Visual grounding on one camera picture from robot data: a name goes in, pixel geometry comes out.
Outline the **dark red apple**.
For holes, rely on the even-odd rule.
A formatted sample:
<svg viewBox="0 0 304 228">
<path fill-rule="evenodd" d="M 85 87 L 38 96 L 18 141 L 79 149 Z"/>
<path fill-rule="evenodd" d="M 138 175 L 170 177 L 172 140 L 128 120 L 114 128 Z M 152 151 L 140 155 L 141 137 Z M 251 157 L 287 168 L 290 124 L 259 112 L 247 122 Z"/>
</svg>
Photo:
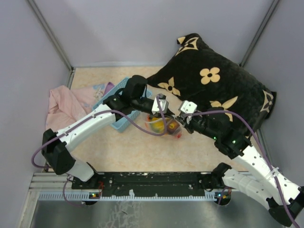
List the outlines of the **dark red apple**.
<svg viewBox="0 0 304 228">
<path fill-rule="evenodd" d="M 176 132 L 178 132 L 180 130 L 180 125 L 177 121 L 175 121 L 174 119 L 170 119 L 167 122 L 167 132 L 170 135 L 175 134 Z"/>
</svg>

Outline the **clear dotted zip bag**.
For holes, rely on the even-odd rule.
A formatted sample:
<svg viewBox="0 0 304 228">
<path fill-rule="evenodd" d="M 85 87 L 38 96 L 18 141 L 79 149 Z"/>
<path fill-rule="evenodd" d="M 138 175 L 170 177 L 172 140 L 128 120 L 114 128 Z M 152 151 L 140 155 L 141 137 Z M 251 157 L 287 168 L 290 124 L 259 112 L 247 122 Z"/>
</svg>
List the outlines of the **clear dotted zip bag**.
<svg viewBox="0 0 304 228">
<path fill-rule="evenodd" d="M 165 117 L 165 121 L 166 121 L 166 129 L 167 129 L 166 135 L 170 135 L 176 139 L 181 138 L 182 129 L 180 124 L 176 120 L 168 117 Z M 164 121 L 161 117 L 159 118 L 159 117 L 152 117 L 151 115 L 147 115 L 144 118 L 144 124 L 145 127 L 150 132 L 156 134 L 161 134 L 165 130 Z"/>
</svg>

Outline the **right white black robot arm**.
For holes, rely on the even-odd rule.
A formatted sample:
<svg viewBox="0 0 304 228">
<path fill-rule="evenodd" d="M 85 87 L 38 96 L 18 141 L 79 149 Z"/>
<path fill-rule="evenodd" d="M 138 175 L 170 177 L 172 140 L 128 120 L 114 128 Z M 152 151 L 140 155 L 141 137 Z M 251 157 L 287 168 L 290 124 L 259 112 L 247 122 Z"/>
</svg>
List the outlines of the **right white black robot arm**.
<svg viewBox="0 0 304 228">
<path fill-rule="evenodd" d="M 257 136 L 254 136 L 256 148 L 249 138 L 231 126 L 228 114 L 254 132 L 240 115 L 222 108 L 199 112 L 195 107 L 180 107 L 179 111 L 177 119 L 189 133 L 198 132 L 212 138 L 222 154 L 244 166 L 254 177 L 247 178 L 228 165 L 220 165 L 222 171 L 212 176 L 216 187 L 237 189 L 263 205 L 281 225 L 299 227 L 295 219 L 304 208 L 304 188 L 270 163 Z"/>
</svg>

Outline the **light blue plastic basket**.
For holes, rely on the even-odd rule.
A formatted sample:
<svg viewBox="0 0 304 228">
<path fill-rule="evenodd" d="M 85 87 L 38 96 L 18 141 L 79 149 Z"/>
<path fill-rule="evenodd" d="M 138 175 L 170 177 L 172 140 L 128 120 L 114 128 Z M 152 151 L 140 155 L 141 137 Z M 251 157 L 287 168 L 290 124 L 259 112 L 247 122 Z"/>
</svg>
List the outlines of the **light blue plastic basket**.
<svg viewBox="0 0 304 228">
<path fill-rule="evenodd" d="M 100 107 L 107 105 L 112 110 L 118 110 L 127 117 L 115 114 L 116 121 L 111 126 L 122 133 L 137 118 L 140 112 L 152 113 L 154 100 L 150 99 L 151 93 L 147 91 L 147 79 L 143 76 L 134 75 L 131 78 L 125 78 L 112 89 L 110 89 L 100 101 L 98 101 L 92 110 L 100 111 Z"/>
</svg>

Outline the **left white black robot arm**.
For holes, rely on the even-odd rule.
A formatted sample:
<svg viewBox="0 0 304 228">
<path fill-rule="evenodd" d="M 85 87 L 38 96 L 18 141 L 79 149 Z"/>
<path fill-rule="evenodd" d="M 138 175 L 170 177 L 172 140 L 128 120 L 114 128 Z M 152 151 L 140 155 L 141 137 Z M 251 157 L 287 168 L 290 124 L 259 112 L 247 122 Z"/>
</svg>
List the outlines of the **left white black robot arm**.
<svg viewBox="0 0 304 228">
<path fill-rule="evenodd" d="M 71 155 L 82 141 L 122 118 L 133 124 L 129 117 L 133 111 L 160 114 L 162 120 L 172 117 L 174 113 L 168 109 L 165 95 L 158 94 L 154 99 L 145 96 L 147 84 L 146 78 L 134 75 L 114 94 L 108 93 L 102 103 L 85 117 L 56 132 L 46 130 L 40 151 L 53 171 L 57 175 L 68 174 L 76 177 L 92 189 L 99 182 L 96 170 L 89 163 L 77 160 Z"/>
</svg>

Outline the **green yellow mango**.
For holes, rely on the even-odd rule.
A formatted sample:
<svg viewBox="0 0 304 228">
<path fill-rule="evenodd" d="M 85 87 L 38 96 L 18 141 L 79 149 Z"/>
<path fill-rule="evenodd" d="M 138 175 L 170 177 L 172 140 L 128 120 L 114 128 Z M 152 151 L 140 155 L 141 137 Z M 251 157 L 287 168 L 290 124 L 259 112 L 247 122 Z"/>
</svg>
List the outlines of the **green yellow mango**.
<svg viewBox="0 0 304 228">
<path fill-rule="evenodd" d="M 151 130 L 155 133 L 161 134 L 164 132 L 164 122 L 162 119 L 152 121 L 150 123 Z"/>
</svg>

